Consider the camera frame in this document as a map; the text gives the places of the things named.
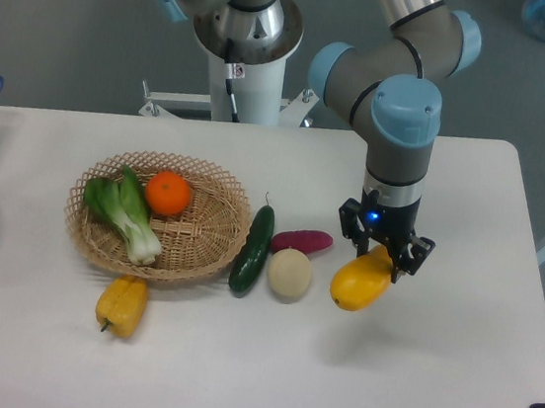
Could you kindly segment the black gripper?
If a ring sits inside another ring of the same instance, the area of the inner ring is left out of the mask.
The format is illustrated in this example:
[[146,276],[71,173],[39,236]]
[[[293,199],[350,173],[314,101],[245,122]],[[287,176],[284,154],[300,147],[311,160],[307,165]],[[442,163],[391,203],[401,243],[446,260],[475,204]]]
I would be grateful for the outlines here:
[[363,192],[361,202],[348,198],[339,208],[343,236],[361,257],[369,252],[370,239],[391,241],[391,283],[413,276],[435,249],[435,242],[415,234],[420,200],[406,206],[386,206],[378,202],[378,192]]

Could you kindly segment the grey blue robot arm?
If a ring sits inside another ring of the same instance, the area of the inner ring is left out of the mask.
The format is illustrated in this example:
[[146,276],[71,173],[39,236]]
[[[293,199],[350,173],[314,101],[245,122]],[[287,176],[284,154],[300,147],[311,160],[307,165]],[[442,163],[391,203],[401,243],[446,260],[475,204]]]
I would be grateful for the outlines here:
[[[287,58],[302,40],[292,0],[157,0],[172,21],[193,23],[209,64],[216,121],[278,122]],[[436,80],[479,56],[481,32],[443,0],[379,0],[390,31],[370,51],[347,43],[323,47],[308,85],[366,142],[362,198],[340,209],[345,237],[359,254],[380,243],[391,275],[413,275],[433,249],[416,233],[432,146],[440,130]]]

